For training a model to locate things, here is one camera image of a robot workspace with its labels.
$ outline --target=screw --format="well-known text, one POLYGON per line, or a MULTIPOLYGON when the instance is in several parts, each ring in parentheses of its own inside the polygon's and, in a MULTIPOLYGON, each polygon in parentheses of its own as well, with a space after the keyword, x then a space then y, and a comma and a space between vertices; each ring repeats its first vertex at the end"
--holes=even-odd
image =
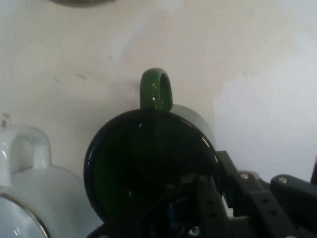
POLYGON ((279 177, 278 179, 277 179, 277 181, 279 181, 280 183, 287 183, 288 181, 287 181, 287 178, 285 178, 285 177, 279 177))
POLYGON ((189 237, 199 237, 200 236, 200 228, 199 227, 192 227, 189 230, 189 237))
POLYGON ((246 173, 242 173, 242 174, 240 174, 240 178, 242 178, 242 179, 248 179, 248 178, 249 178, 249 175, 246 174, 246 173))

